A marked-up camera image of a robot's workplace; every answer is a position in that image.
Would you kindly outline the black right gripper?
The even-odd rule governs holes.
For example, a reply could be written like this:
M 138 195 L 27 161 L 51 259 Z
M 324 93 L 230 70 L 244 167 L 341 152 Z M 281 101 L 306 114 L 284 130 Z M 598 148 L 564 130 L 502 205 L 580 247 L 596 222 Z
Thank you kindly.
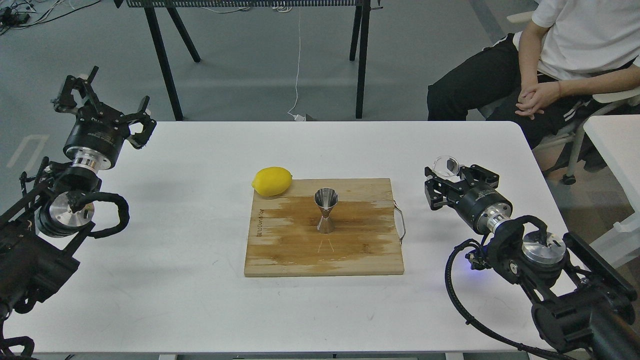
M 496 191 L 499 175 L 473 164 L 462 165 L 457 171 L 459 182 L 452 182 L 424 168 L 425 196 L 431 210 L 451 207 L 478 235 L 488 235 L 504 221 L 510 219 L 513 206 L 510 201 Z

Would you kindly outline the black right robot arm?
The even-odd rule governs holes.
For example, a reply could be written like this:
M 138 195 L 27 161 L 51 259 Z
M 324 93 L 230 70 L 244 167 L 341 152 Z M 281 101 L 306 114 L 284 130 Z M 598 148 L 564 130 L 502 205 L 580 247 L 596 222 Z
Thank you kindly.
M 465 240 L 446 261 L 446 292 L 466 323 L 499 342 L 548 360 L 566 360 L 569 351 L 579 348 L 596 360 L 637 360 L 639 335 L 631 328 L 636 290 L 577 235 L 552 234 L 533 215 L 512 218 L 512 203 L 497 191 L 498 174 L 454 161 L 450 169 L 458 182 L 425 168 L 430 209 L 451 207 L 475 233 L 493 236 L 489 242 Z M 512 341 L 466 310 L 451 278 L 455 257 L 465 248 L 471 248 L 466 255 L 471 269 L 493 269 L 522 288 L 532 303 L 539 336 L 552 351 Z

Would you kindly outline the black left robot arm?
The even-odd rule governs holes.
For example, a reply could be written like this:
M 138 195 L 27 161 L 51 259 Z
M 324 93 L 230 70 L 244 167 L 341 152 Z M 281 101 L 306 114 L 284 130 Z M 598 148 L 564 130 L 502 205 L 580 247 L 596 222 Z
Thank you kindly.
M 22 198 L 1 215 L 0 315 L 25 314 L 56 294 L 75 274 L 75 252 L 88 238 L 115 235 L 130 222 L 123 196 L 101 191 L 98 172 L 114 168 L 122 146 L 140 150 L 157 123 L 147 113 L 148 96 L 124 114 L 100 101 L 86 77 L 68 75 L 52 101 L 58 113 L 75 116 L 62 151 L 67 162 L 44 157 L 37 173 L 19 178 Z

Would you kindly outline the person's clasped hands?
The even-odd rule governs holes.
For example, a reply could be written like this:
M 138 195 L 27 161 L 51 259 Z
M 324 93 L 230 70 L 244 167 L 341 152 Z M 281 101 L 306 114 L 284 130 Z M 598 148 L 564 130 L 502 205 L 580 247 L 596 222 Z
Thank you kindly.
M 515 114 L 533 120 L 536 114 L 544 114 L 544 109 L 561 96 L 562 86 L 558 81 L 539 83 L 535 80 L 523 80 Z

